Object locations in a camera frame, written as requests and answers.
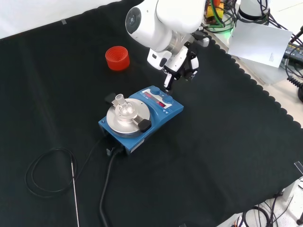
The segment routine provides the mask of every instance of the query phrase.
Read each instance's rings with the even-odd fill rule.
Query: wire
[[[287,69],[291,72],[291,73],[293,73],[293,74],[295,74],[297,77],[300,77],[300,78],[303,78],[303,75],[297,70],[297,69],[295,69],[299,74],[296,74],[289,66],[286,66],[287,67]]]
[[[103,225],[104,227],[109,227],[109,224],[107,222],[107,219],[105,217],[105,213],[103,211],[103,200],[104,200],[104,196],[105,196],[105,192],[106,192],[106,188],[107,188],[107,185],[108,185],[108,180],[109,180],[109,174],[110,174],[110,168],[112,166],[112,163],[116,157],[116,155],[120,152],[123,151],[123,147],[120,147],[120,148],[117,148],[116,150],[113,151],[113,155],[112,157],[110,158],[110,161],[109,161],[109,164],[108,164],[108,168],[107,168],[107,175],[106,175],[106,180],[105,180],[105,184],[104,184],[104,187],[103,187],[103,191],[102,191],[102,194],[101,194],[101,198],[100,198],[100,203],[99,203],[99,212],[100,212],[100,216],[101,216],[101,220],[103,222]]]
[[[294,69],[300,74],[300,77],[303,78],[303,74],[298,70],[296,63],[294,64]]]
[[[288,30],[286,27],[280,25],[273,17],[273,15],[269,15],[269,22],[274,25],[277,28],[283,28],[284,30]],[[297,37],[297,35],[295,35],[294,33],[292,34],[292,38],[294,39],[294,41],[296,41],[299,45],[302,45],[303,42],[301,41],[301,39],[299,39],[299,37]]]
[[[259,223],[261,227],[261,219],[260,219],[260,204],[258,204],[258,217],[259,217]]]
[[[274,200],[274,202],[273,202],[273,205],[272,205],[272,207],[271,207],[271,213],[270,213],[270,219],[269,219],[269,222],[270,222],[270,226],[273,226],[273,219],[274,219],[274,210],[275,210],[275,204],[276,204],[276,199],[277,199],[278,197],[275,197],[275,200]]]
[[[82,173],[85,165],[87,164],[88,160],[90,159],[95,147],[100,143],[101,139],[99,139],[95,145],[92,147],[92,149],[90,150],[89,152],[89,155],[86,159],[86,161],[84,162],[81,170],[79,171],[79,173],[77,174],[77,176],[74,178],[74,181],[77,181],[77,179],[79,178],[80,174]],[[64,188],[61,188],[61,189],[58,189],[58,190],[48,190],[48,189],[45,189],[41,186],[39,186],[35,179],[34,179],[34,172],[36,170],[36,167],[37,165],[40,163],[40,161],[45,158],[46,156],[48,155],[51,155],[53,154],[54,152],[63,152],[63,153],[66,153],[70,156],[71,158],[71,162],[73,163],[73,174],[76,175],[77,173],[77,162],[76,162],[76,158],[74,156],[74,154],[67,148],[63,148],[63,147],[58,147],[58,148],[52,148],[46,152],[44,152],[43,154],[39,155],[37,158],[35,158],[31,164],[28,166],[26,172],[25,172],[25,176],[24,176],[24,183],[26,185],[26,188],[35,196],[38,196],[38,197],[41,197],[41,198],[53,198],[53,197],[56,197],[56,196],[59,196],[59,195],[62,195],[64,192],[68,191],[70,189],[70,187],[72,186],[72,182],[73,182],[73,178],[70,180],[70,182],[68,183],[68,185]],[[28,175],[28,172],[30,171],[31,169],[31,180],[32,180],[32,183],[33,185],[39,189],[40,191],[42,191],[43,193],[37,193],[37,192],[34,192],[33,189],[30,188],[30,186],[28,185],[28,181],[27,181],[27,175]]]
[[[288,203],[286,209],[283,211],[283,213],[280,214],[280,216],[278,218],[276,218],[274,222],[277,222],[277,220],[287,211],[287,209],[288,209],[290,203],[292,202],[293,198],[294,198],[294,196],[292,196],[292,199],[289,201],[289,203]]]
[[[271,207],[267,204],[266,201],[265,201],[264,203],[269,207],[270,212],[271,212]]]
[[[222,19],[219,17],[215,7],[214,7],[214,0],[209,0],[212,10],[213,10],[213,14],[214,14],[214,18],[216,19],[217,23],[221,26],[221,27],[225,27],[225,23],[222,21]]]
[[[269,219],[269,216],[268,216],[268,214],[267,214],[267,212],[263,209],[263,208],[260,208],[259,206],[257,207],[257,206],[254,206],[254,207],[252,207],[250,210],[258,210],[258,211],[261,211],[261,213],[263,213],[264,214],[264,216],[265,216],[265,218],[266,218],[266,227],[269,227],[269,224],[270,224],[270,219]],[[244,212],[243,213],[243,221],[244,221],[244,224],[246,225],[246,227],[249,227],[249,225],[247,224],[247,221],[246,221],[246,214],[247,214],[247,212],[248,211],[246,211],[246,212]]]
[[[203,29],[208,31],[208,32],[211,32],[213,34],[216,34],[216,33],[224,33],[224,32],[228,32],[228,31],[231,31],[233,29],[233,25],[234,25],[234,21],[235,21],[235,17],[233,16],[232,13],[228,12],[227,10],[221,8],[221,7],[216,7],[216,9],[221,9],[225,12],[225,14],[227,14],[229,17],[224,21],[227,22],[229,20],[231,20],[230,23],[228,24],[225,24],[225,26],[231,26],[230,28],[228,29],[223,29],[223,30],[210,30],[209,28],[221,28],[221,26],[213,26],[213,25],[208,25],[208,26],[204,26]]]

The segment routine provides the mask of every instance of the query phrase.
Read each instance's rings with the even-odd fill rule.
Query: red led display
[[[153,101],[155,101],[159,106],[161,106],[161,107],[166,107],[166,105],[164,104],[164,103],[162,103],[162,102],[160,102],[158,99],[156,99],[154,96],[152,96],[150,93],[148,93],[148,92],[144,92],[144,94],[148,97],[148,98],[150,98],[151,100],[153,100]]]

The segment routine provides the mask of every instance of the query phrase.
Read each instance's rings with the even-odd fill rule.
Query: red plastic container
[[[114,71],[125,70],[129,66],[128,51],[122,46],[113,46],[105,53],[108,67]]]

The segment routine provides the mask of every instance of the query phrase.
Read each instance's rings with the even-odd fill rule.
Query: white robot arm
[[[191,33],[202,23],[205,1],[145,0],[131,8],[126,16],[129,35],[150,48],[147,61],[167,74],[164,82],[167,91],[182,74],[192,78],[197,73],[198,59],[188,50],[188,45],[195,41]],[[206,38],[203,45],[207,46],[208,42]]]

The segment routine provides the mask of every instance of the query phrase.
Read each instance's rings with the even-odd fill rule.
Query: black cloth
[[[0,221],[6,227],[76,226],[72,189],[55,199],[31,195],[23,177],[46,150],[70,148],[81,167],[102,137],[98,121],[111,92],[129,96],[164,74],[148,48],[125,30],[128,10],[111,3],[0,41]],[[128,49],[130,67],[112,72],[108,48]],[[211,41],[197,52],[200,75],[177,81],[184,111],[129,157],[119,156],[105,197],[112,227],[214,227],[300,177],[302,130],[268,93]],[[76,182],[80,225],[102,226],[98,203],[108,157],[102,140]],[[68,157],[45,158],[35,173],[50,189],[71,177]]]

